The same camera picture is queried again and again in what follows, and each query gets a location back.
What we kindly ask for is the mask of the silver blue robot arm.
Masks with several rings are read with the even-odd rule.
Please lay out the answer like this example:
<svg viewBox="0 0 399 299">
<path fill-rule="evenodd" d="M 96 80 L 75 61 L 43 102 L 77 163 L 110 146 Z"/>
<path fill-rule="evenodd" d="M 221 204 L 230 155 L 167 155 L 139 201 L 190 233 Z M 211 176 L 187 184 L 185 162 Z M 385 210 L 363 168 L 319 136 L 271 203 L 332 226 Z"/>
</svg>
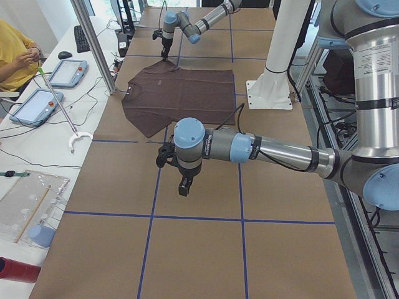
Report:
<svg viewBox="0 0 399 299">
<path fill-rule="evenodd" d="M 241 1 L 223 1 L 194 24 L 191 23 L 189 14 L 185 11 L 167 11 L 164 16 L 163 27 L 153 32 L 153 40 L 161 37 L 163 46 L 161 57 L 163 61 L 168 60 L 176 27 L 181 29 L 183 35 L 186 36 L 191 44 L 196 44 L 206 31 L 226 16 L 235 13 L 240 8 L 240 5 Z"/>
<path fill-rule="evenodd" d="M 272 120 L 271 137 L 232 129 L 207 129 L 195 118 L 174 129 L 173 162 L 189 193 L 204 159 L 233 163 L 260 160 L 316 173 L 380 209 L 398 209 L 398 2 L 323 1 L 319 38 L 342 40 L 353 50 L 358 143 L 354 151 L 319 149 L 277 139 L 283 122 Z"/>
</svg>

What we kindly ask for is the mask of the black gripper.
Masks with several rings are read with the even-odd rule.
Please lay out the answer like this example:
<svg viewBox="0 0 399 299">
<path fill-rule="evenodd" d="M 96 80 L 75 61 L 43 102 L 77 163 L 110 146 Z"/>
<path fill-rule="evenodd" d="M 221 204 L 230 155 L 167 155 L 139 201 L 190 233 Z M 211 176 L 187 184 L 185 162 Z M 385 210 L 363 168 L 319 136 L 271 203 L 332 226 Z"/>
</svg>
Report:
<svg viewBox="0 0 399 299">
<path fill-rule="evenodd" d="M 163 49 L 161 51 L 161 57 L 163 60 L 167 60 L 168 59 L 168 53 L 171 49 L 172 46 L 172 39 L 166 38 L 166 37 L 162 37 L 161 39 L 161 43 L 163 46 Z"/>
<path fill-rule="evenodd" d="M 182 180 L 178 186 L 178 193 L 181 196 L 187 196 L 194 177 L 197 176 L 201 171 L 202 158 L 192 161 L 185 161 L 181 158 L 177 158 L 177 162 L 179 172 L 182 175 Z"/>
</svg>

